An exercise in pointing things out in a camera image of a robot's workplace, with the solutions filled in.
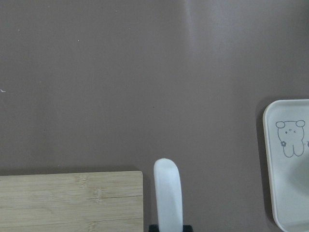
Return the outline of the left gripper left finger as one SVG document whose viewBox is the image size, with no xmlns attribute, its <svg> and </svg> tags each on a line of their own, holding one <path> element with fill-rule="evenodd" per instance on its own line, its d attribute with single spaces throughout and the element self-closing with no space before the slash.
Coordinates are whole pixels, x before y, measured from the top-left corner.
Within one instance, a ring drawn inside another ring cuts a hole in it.
<svg viewBox="0 0 309 232">
<path fill-rule="evenodd" d="M 149 225 L 148 232 L 159 232 L 159 226 L 157 224 Z"/>
</svg>

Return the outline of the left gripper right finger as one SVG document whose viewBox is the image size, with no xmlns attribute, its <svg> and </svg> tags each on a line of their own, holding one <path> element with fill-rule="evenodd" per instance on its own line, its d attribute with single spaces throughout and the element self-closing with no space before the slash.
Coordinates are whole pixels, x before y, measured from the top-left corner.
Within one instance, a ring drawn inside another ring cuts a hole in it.
<svg viewBox="0 0 309 232">
<path fill-rule="evenodd" d="M 183 225 L 183 232 L 194 232 L 191 225 Z"/>
</svg>

